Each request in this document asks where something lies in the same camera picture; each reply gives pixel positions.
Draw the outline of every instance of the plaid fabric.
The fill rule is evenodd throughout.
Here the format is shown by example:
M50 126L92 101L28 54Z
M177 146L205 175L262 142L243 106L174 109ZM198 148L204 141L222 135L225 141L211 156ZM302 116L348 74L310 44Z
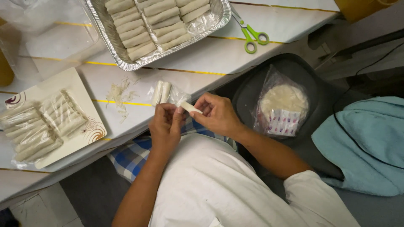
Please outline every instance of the plaid fabric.
M191 133L199 133L219 139L230 144L235 151L238 151L237 144L234 140L230 139L229 137L215 134L201 124L197 123L193 118L188 117L185 121L185 125L181 128L181 136ZM150 148L152 147L151 140L152 139L150 136L134 138L124 145L115 148L110 154L107 155L114 164L118 174L130 182L135 180L140 169L147 160Z

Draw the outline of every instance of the clear plastic container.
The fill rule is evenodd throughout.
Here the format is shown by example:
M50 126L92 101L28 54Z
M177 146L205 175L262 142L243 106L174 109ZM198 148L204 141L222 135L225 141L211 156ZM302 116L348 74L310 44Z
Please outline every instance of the clear plastic container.
M81 0L64 0L63 7L54 7L53 1L44 4L57 10L52 23L29 31L14 21L0 26L0 49L18 80L43 81L106 49Z

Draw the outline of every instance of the scissor blade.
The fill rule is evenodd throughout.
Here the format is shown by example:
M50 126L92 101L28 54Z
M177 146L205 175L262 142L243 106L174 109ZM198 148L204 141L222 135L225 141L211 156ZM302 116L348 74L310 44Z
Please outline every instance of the scissor blade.
M234 7L232 6L232 4L230 4L230 8L231 8L231 14L233 15L234 19L236 19L236 21L240 24L241 27L246 27L245 26L245 22L241 23L241 21L243 19L241 19L240 15L237 13L237 11L234 9Z

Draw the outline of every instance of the person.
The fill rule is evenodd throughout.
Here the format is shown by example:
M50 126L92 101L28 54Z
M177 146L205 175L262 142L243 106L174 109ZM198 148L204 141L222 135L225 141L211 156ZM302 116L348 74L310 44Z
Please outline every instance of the person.
M182 108L156 106L147 161L124 196L113 227L356 227L333 188L294 151L243 125L227 98L203 94L196 122L242 144L284 180L286 203L227 143L201 134L181 137Z

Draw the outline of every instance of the white shirt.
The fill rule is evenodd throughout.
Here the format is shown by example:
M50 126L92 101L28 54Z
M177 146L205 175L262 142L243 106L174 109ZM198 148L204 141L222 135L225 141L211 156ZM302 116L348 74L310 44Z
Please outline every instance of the white shirt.
M316 173L295 174L284 186L289 204L230 145L189 134L163 173L149 226L209 227L216 218L224 227L359 226Z

